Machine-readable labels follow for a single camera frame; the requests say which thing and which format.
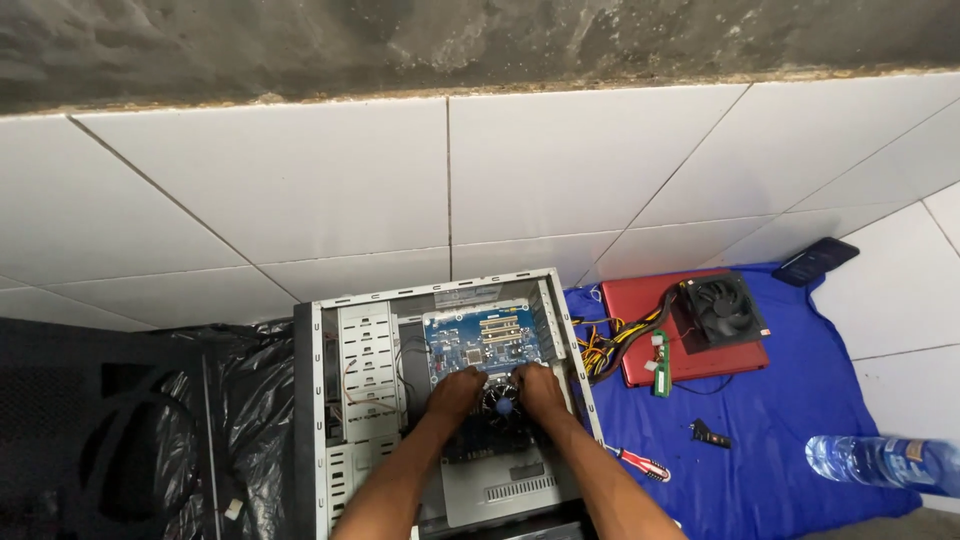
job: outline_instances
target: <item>water bottle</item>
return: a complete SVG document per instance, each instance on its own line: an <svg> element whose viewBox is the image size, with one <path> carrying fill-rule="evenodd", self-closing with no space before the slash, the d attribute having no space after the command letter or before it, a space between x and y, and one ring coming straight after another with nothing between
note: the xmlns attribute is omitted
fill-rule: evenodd
<svg viewBox="0 0 960 540"><path fill-rule="evenodd" d="M831 480L960 499L960 449L950 441L819 435L806 442L806 461Z"/></svg>

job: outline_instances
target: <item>human hand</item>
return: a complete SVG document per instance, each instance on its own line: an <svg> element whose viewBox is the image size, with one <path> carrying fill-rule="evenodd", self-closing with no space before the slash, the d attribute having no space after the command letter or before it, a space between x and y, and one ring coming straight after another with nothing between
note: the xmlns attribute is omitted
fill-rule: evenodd
<svg viewBox="0 0 960 540"><path fill-rule="evenodd" d="M516 368L510 381L520 389L520 403L527 414L541 426L569 415L560 381L552 369L531 362Z"/></svg>
<svg viewBox="0 0 960 540"><path fill-rule="evenodd" d="M475 366L447 375L427 399L424 414L443 419L451 429L460 426L479 402L485 382L487 374Z"/></svg>

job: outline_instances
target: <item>blue mat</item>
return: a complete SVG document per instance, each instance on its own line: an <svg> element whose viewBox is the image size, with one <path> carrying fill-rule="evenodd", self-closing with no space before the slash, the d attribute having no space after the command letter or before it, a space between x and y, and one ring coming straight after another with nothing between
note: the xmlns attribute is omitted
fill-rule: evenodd
<svg viewBox="0 0 960 540"><path fill-rule="evenodd" d="M843 340L809 300L823 281L796 288L770 277L776 267L736 268L772 333L763 342L767 369L737 375L711 396L675 387L669 398L655 398L649 388L627 388L619 374L593 387L604 439L670 469L673 478L659 483L626 465L694 540L793 538L898 517L921 505L917 494L827 480L807 465L804 444L811 436L876 435L876 424ZM572 315L605 316L592 286L569 289L565 296ZM684 385L709 392L725 379ZM732 450L691 441L688 426L698 417L731 437Z"/></svg>

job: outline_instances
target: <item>power supply fan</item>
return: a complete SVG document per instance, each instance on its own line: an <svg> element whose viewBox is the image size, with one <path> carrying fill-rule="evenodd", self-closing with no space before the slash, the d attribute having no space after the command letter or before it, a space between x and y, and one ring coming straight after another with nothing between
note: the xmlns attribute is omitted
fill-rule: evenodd
<svg viewBox="0 0 960 540"><path fill-rule="evenodd" d="M516 430L523 420L519 398L520 392L516 386L498 382L484 391L480 407L491 426L499 430Z"/></svg>
<svg viewBox="0 0 960 540"><path fill-rule="evenodd" d="M707 282L697 288L694 304L706 332L734 337L754 326L750 299L726 280Z"/></svg>

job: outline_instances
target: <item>motherboard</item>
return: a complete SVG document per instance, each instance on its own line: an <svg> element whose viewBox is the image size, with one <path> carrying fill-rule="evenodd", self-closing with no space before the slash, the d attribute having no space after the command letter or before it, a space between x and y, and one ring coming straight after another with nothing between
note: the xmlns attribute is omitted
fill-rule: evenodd
<svg viewBox="0 0 960 540"><path fill-rule="evenodd" d="M469 366L506 373L540 362L534 318L522 301L426 313L423 333L430 348L431 389Z"/></svg>

